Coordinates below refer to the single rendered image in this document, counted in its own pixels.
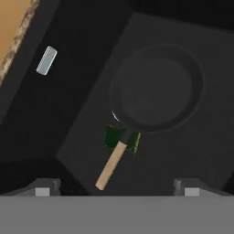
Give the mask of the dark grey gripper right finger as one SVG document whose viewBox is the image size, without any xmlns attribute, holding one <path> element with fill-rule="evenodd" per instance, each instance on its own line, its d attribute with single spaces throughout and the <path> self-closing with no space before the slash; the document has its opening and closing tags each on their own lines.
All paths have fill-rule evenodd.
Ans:
<svg viewBox="0 0 234 234">
<path fill-rule="evenodd" d="M 174 180 L 174 195 L 179 197 L 229 197 L 230 193 L 207 186 L 199 179 L 177 178 Z"/>
</svg>

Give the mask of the green sponge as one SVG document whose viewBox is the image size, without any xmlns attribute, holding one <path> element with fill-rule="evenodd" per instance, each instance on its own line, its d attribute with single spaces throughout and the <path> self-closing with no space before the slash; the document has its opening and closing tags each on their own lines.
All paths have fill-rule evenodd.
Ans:
<svg viewBox="0 0 234 234">
<path fill-rule="evenodd" d="M 104 134 L 104 146 L 114 149 L 118 142 L 126 144 L 126 150 L 136 154 L 140 143 L 141 134 L 126 127 L 106 125 Z"/>
</svg>

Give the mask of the black cupboard front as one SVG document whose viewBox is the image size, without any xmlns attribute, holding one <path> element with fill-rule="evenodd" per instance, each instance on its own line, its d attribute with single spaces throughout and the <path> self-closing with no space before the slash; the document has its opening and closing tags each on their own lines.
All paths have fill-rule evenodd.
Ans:
<svg viewBox="0 0 234 234">
<path fill-rule="evenodd" d="M 39 0 L 0 87 L 0 165 L 56 153 L 131 15 L 128 0 Z M 48 46 L 58 54 L 43 76 Z"/>
</svg>

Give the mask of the black hob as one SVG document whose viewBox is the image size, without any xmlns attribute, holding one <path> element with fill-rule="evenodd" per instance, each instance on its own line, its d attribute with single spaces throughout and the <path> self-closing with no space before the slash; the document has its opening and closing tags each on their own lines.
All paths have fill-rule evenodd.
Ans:
<svg viewBox="0 0 234 234">
<path fill-rule="evenodd" d="M 198 178 L 220 189 L 234 172 L 234 33 L 145 14 L 133 14 L 83 105 L 58 160 L 92 194 L 110 157 L 104 145 L 110 80 L 121 61 L 136 49 L 176 44 L 192 52 L 206 76 L 195 114 L 164 133 L 144 133 L 136 153 L 127 152 L 106 186 L 107 195 L 171 195 L 177 178 Z"/>
</svg>

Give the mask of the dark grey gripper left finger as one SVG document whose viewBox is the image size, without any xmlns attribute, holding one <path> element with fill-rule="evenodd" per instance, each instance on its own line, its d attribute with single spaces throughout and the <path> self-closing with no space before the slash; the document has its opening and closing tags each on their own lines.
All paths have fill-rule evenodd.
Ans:
<svg viewBox="0 0 234 234">
<path fill-rule="evenodd" d="M 41 178 L 26 187 L 8 192 L 6 196 L 21 197 L 53 197 L 60 195 L 60 180 L 56 178 Z"/>
</svg>

